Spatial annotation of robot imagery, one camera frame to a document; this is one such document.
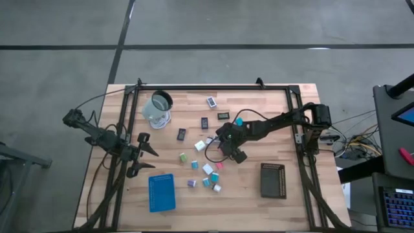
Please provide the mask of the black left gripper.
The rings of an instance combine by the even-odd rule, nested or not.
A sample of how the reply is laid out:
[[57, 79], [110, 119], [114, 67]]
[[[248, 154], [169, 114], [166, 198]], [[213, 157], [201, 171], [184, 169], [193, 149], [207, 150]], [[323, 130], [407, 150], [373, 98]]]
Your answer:
[[141, 151], [158, 157], [158, 153], [149, 144], [149, 138], [149, 133], [139, 133], [137, 146], [134, 146], [130, 143], [126, 143], [122, 146], [122, 166], [127, 166], [127, 163], [130, 161], [133, 162], [132, 165], [127, 169], [127, 178], [136, 177], [142, 168], [155, 168], [153, 165], [139, 162]]

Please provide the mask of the black desk pole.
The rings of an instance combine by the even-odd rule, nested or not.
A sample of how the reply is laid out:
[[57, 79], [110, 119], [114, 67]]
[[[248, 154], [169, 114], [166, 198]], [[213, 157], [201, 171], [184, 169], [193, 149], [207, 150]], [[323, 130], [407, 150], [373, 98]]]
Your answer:
[[414, 73], [394, 86], [387, 85], [386, 93], [391, 98], [399, 99], [411, 88], [414, 88]]

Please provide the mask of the grey metal table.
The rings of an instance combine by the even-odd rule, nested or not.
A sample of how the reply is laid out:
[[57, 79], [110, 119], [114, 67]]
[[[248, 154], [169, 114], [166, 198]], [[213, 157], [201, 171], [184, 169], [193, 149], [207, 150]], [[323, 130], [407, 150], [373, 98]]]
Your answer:
[[1, 171], [7, 173], [9, 177], [9, 185], [5, 189], [9, 192], [6, 192], [4, 205], [0, 206], [0, 233], [9, 231], [29, 171], [35, 164], [47, 169], [50, 168], [52, 160], [30, 155], [0, 142], [0, 197], [2, 196], [1, 189], [5, 187]]

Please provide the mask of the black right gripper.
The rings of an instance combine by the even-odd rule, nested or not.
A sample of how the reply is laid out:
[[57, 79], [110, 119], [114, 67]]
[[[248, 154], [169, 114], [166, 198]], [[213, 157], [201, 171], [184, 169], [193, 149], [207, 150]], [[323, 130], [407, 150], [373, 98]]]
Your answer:
[[234, 159], [234, 161], [238, 164], [244, 162], [247, 158], [245, 152], [241, 151], [238, 148], [238, 145], [233, 143], [232, 140], [227, 140], [226, 142], [222, 142], [219, 144], [219, 149], [224, 156], [224, 159]]

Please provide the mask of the blue plastic basket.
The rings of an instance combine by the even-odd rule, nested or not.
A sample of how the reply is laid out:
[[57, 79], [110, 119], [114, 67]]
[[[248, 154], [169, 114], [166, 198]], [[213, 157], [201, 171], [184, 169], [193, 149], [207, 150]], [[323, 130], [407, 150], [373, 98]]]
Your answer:
[[176, 209], [175, 183], [172, 173], [149, 177], [148, 191], [150, 212]]

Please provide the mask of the black plastic basket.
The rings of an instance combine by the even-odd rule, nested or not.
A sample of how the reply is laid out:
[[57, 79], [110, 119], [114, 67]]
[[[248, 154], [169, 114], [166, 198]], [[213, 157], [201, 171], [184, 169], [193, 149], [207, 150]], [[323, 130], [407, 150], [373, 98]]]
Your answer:
[[265, 198], [287, 198], [285, 166], [283, 164], [261, 163], [260, 193], [261, 197]]

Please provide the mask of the tablet screen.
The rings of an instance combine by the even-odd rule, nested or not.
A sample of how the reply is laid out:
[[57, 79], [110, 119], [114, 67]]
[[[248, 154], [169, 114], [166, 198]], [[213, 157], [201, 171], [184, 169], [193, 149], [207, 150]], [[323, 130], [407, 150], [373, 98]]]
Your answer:
[[414, 102], [393, 113], [391, 119], [414, 127]]

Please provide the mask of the grey operator desk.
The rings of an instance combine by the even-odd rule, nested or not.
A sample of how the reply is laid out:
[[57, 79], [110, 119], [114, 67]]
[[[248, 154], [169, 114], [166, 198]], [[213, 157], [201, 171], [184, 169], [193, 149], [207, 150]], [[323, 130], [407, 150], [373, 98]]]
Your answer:
[[384, 86], [373, 87], [376, 117], [384, 169], [388, 175], [414, 180], [414, 166], [408, 164], [399, 153], [400, 148], [414, 152], [414, 126], [391, 119], [391, 115], [414, 102], [414, 91], [407, 91], [402, 98], [389, 97]]

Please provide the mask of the black aluminium table frame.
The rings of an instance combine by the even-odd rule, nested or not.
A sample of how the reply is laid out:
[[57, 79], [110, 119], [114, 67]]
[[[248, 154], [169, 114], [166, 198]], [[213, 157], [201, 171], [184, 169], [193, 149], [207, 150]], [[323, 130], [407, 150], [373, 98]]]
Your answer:
[[[109, 205], [105, 227], [132, 232], [177, 231], [223, 233], [226, 231], [308, 231], [321, 228], [316, 200], [303, 191], [301, 175], [317, 175], [320, 190], [332, 211], [345, 225], [350, 223], [335, 160], [327, 149], [311, 167], [300, 168], [302, 156], [296, 153], [296, 128], [270, 133], [258, 142], [247, 142], [243, 150], [247, 159], [238, 164], [225, 161], [218, 171], [220, 192], [202, 184], [206, 177], [202, 168], [193, 170], [191, 161], [200, 166], [218, 159], [220, 153], [211, 148], [207, 153], [197, 151], [195, 143], [214, 135], [221, 126], [218, 113], [229, 112], [245, 120], [261, 116], [272, 118], [307, 102], [318, 102], [313, 84], [228, 85], [163, 85], [173, 99], [171, 121], [163, 129], [153, 129], [142, 116], [142, 108], [156, 85], [143, 85], [137, 94], [124, 95], [123, 85], [109, 85], [100, 111], [100, 125], [112, 127], [123, 122], [136, 144], [139, 133], [150, 134], [149, 142], [158, 157], [145, 154], [142, 162], [155, 168], [144, 168], [122, 188], [119, 211]], [[217, 107], [211, 108], [207, 98], [212, 96]], [[201, 129], [201, 118], [208, 119], [208, 129]], [[179, 128], [186, 129], [185, 139], [177, 140]], [[188, 162], [181, 162], [185, 153]], [[286, 199], [261, 197], [261, 163], [283, 164], [287, 188]], [[175, 183], [176, 209], [164, 212], [149, 211], [148, 178], [172, 173]], [[196, 180], [195, 187], [188, 180]], [[118, 214], [118, 221], [113, 216]]]

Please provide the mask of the backlit keyboard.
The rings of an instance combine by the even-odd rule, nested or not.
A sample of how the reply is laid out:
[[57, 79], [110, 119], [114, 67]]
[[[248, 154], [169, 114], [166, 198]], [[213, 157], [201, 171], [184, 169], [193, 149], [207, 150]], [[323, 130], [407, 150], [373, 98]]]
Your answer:
[[379, 188], [385, 226], [414, 230], [414, 190]]

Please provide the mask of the red hand tool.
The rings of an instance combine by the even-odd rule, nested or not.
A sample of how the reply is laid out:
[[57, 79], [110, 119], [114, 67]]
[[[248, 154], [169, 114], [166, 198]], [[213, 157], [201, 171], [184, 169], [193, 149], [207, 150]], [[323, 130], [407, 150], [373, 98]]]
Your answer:
[[405, 148], [399, 148], [398, 152], [400, 156], [410, 165], [414, 166], [414, 153], [410, 153]]

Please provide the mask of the white paper sheet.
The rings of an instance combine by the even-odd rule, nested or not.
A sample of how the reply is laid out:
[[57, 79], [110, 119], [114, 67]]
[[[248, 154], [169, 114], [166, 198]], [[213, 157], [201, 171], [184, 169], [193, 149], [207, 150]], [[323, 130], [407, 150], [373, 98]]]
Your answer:
[[342, 184], [342, 192], [345, 197], [346, 207], [351, 208], [351, 183]]

